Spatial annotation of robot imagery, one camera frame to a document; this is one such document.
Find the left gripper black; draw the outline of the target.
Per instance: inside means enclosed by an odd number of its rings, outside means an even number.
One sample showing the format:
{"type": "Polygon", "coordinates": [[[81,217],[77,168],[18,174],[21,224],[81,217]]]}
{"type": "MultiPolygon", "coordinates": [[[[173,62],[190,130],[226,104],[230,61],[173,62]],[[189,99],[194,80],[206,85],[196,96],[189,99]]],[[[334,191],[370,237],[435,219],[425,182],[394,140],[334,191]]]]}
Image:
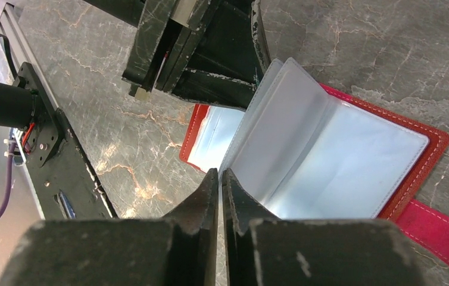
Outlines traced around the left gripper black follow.
{"type": "Polygon", "coordinates": [[[136,27],[129,94],[245,109],[272,59],[261,1],[92,1],[136,27]]]}

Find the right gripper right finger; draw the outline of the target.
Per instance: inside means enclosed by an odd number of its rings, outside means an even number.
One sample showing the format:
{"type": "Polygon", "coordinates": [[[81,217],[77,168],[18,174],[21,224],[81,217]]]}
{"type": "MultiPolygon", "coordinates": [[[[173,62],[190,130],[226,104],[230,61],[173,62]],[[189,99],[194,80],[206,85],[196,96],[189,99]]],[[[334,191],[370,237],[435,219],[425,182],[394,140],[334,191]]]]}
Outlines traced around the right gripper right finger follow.
{"type": "Polygon", "coordinates": [[[423,285],[408,239],[381,219],[283,220],[222,175],[229,285],[423,285]]]}

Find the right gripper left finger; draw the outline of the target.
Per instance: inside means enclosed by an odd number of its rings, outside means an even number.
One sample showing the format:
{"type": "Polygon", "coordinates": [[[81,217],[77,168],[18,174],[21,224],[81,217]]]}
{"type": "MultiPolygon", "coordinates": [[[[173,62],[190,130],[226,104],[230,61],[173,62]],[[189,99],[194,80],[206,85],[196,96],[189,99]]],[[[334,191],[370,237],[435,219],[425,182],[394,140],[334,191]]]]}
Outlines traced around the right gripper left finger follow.
{"type": "Polygon", "coordinates": [[[56,220],[19,240],[0,285],[214,285],[219,174],[158,219],[56,220]]]}

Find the red leather card holder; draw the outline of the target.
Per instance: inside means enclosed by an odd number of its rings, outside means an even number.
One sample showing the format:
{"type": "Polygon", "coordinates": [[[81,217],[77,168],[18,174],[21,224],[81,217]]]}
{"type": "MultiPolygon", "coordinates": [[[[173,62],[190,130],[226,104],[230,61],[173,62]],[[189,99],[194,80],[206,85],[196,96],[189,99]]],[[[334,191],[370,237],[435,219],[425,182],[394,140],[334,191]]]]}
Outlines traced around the red leather card holder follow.
{"type": "Polygon", "coordinates": [[[232,169],[282,219],[395,222],[449,266],[449,217],[415,194],[449,134],[317,83],[294,59],[269,65],[248,108],[197,104],[180,159],[232,169]]]}

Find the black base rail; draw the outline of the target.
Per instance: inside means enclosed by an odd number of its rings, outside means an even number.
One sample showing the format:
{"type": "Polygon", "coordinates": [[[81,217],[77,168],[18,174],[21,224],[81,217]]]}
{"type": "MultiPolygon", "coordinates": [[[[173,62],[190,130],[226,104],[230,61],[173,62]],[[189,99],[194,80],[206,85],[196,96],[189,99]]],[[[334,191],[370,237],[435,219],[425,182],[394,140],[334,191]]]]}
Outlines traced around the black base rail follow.
{"type": "Polygon", "coordinates": [[[29,151],[26,167],[40,215],[48,220],[116,218],[67,116],[54,105],[51,90],[36,67],[24,62],[15,84],[29,90],[39,108],[35,125],[22,144],[29,151]]]}

